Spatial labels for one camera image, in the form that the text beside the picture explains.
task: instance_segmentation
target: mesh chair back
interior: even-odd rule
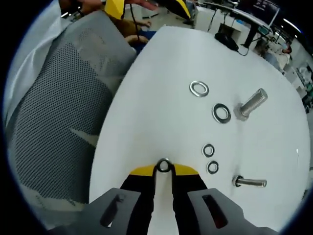
[[[105,13],[87,15],[53,42],[15,110],[6,129],[10,164],[47,228],[71,223],[88,203],[97,139],[135,57]]]

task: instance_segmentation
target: bolt thread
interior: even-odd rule
[[[260,88],[256,93],[253,94],[253,96],[250,97],[246,103],[240,107],[240,112],[242,115],[247,117],[253,110],[263,104],[267,99],[268,94],[266,91]]]
[[[237,179],[236,183],[239,185],[252,185],[256,187],[266,187],[266,180],[251,180],[251,179]]]

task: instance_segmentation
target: metal bolt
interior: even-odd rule
[[[241,185],[252,185],[265,188],[268,182],[266,180],[244,179],[241,175],[237,175],[233,178],[232,183],[236,187],[240,187]]]
[[[235,109],[234,113],[235,116],[241,120],[245,121],[249,118],[250,113],[255,110],[257,107],[259,107],[261,104],[263,104],[268,99],[268,94],[266,91],[264,91],[262,88],[257,90],[256,93],[253,94],[253,96],[250,97],[250,99],[242,104],[239,103]]]

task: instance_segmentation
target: yellow object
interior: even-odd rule
[[[189,18],[191,18],[190,14],[189,14],[189,11],[187,9],[187,6],[186,6],[186,4],[184,3],[183,0],[168,0],[167,5],[171,5],[172,7],[174,7],[175,4],[171,4],[171,2],[177,2],[182,7],[183,12]],[[124,14],[124,5],[125,5],[125,0],[107,0],[104,10],[110,16],[113,16],[116,19],[121,19],[122,15]]]
[[[194,170],[193,168],[186,166],[186,165],[180,165],[180,164],[173,164],[175,167],[175,173],[176,175],[199,175],[199,173]]]
[[[177,1],[177,2],[181,5],[181,7],[184,9],[184,11],[185,11],[185,13],[187,14],[187,16],[188,16],[189,18],[191,18],[190,14],[189,14],[189,11],[188,11],[188,9],[187,9],[186,3],[184,3],[183,0],[175,0],[175,1]]]
[[[124,14],[125,0],[107,0],[105,5],[105,12],[116,19],[121,19]]]
[[[152,176],[155,165],[148,165],[144,167],[139,167],[133,170],[130,175],[139,175],[139,176]]]

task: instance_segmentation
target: white tabletop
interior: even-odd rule
[[[194,80],[209,86],[208,96],[190,93]],[[237,120],[235,105],[259,88],[268,100],[246,122]],[[229,123],[213,119],[216,103],[231,110]],[[201,154],[207,143],[215,147],[210,159]],[[131,66],[107,114],[93,160],[90,202],[119,188],[131,170],[163,157],[196,169],[208,188],[241,206],[251,223],[279,230],[299,205],[308,178],[310,137],[301,99],[252,51],[241,56],[209,33],[163,27]],[[214,175],[206,172],[212,160],[220,166]],[[266,179],[268,185],[236,188],[235,174]],[[170,178],[157,175],[149,234],[178,234]]]

